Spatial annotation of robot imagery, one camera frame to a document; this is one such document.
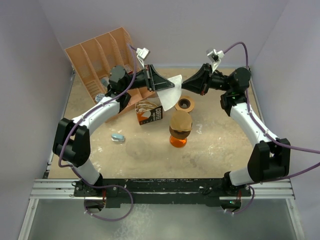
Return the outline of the brown paper coffee filter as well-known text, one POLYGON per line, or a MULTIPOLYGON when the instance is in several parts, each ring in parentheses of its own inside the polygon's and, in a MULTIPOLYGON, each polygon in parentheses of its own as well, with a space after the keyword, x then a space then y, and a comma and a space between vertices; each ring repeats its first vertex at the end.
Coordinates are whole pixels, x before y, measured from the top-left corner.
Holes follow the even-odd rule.
POLYGON ((169 126, 174 131, 188 132, 192 130, 193 120, 191 115, 183 110, 173 112, 169 126))

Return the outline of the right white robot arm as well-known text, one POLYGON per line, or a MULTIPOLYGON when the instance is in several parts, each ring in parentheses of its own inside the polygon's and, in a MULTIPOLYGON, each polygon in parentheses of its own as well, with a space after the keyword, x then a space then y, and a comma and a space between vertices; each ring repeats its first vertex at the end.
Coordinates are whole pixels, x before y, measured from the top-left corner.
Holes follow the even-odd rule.
POLYGON ((221 108, 243 130, 253 150, 247 166, 226 172, 222 179, 222 190, 228 196, 235 195, 240 187, 286 177, 290 168, 290 142, 278 138, 257 117, 249 103, 247 94, 251 72, 239 67, 230 75, 213 70, 208 63, 185 80, 181 87, 201 96, 209 89, 221 90, 221 108))

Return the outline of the wooden ring stand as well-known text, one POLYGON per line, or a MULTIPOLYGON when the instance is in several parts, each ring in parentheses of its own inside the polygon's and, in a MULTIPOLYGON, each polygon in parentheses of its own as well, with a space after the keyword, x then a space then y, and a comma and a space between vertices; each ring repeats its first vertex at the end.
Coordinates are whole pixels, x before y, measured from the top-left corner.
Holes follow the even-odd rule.
POLYGON ((195 108, 195 101, 193 98, 183 95, 179 98, 174 108, 178 111, 190 113, 195 108))

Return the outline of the coffee filter box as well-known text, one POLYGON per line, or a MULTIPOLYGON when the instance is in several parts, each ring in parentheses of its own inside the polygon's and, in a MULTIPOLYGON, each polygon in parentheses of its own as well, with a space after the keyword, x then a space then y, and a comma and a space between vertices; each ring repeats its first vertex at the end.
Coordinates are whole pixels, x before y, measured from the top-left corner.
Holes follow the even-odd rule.
POLYGON ((135 104, 135 113, 139 125, 145 125, 151 122, 163 119, 163 106, 158 97, 146 98, 135 104))

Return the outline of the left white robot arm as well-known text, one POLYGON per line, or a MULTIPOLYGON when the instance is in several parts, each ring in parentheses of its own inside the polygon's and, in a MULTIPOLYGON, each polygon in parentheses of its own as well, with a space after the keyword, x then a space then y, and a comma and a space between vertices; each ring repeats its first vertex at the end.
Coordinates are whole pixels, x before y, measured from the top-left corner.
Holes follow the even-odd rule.
POLYGON ((140 71, 127 73, 126 69, 117 65, 111 69, 107 93, 91 109, 73 118, 59 121, 53 142, 53 153, 59 162, 66 161, 70 167, 86 183, 85 190, 91 196, 98 196, 103 191, 102 175, 90 160, 91 134, 104 122, 121 113, 129 104, 129 90, 146 87, 157 93, 164 92, 165 98, 174 96, 170 91, 181 90, 182 76, 164 78, 159 75, 153 65, 140 71))

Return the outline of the blue ribbed coffee dripper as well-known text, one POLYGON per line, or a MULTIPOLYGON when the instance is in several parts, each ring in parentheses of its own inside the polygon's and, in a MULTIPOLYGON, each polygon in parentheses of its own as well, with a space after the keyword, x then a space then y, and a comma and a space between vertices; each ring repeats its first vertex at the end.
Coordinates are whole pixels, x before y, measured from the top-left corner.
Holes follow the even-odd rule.
POLYGON ((192 130, 192 127, 190 130, 187 130, 187 131, 174 130, 171 128, 171 126, 169 127, 169 132, 170 132, 171 136, 176 139, 179 139, 179 140, 186 139, 190 135, 191 130, 192 130))

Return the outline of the white paper coffee filter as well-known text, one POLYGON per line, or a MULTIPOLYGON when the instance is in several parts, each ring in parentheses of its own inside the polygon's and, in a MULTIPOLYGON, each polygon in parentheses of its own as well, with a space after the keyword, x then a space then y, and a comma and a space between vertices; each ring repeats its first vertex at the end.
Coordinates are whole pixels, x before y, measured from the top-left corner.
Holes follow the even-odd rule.
POLYGON ((164 112, 173 108, 182 95, 182 75, 170 77, 168 80, 174 84, 174 87, 157 91, 164 112))

